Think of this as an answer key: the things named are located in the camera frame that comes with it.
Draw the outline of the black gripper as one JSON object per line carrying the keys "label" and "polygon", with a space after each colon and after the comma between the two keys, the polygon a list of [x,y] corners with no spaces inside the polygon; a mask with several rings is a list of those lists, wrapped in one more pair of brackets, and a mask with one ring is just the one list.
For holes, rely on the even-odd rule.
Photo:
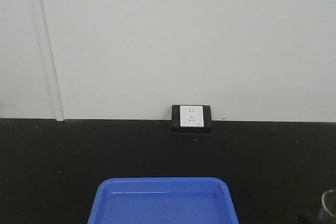
{"label": "black gripper", "polygon": [[313,213],[304,211],[298,214],[298,224],[325,224],[325,222]]}

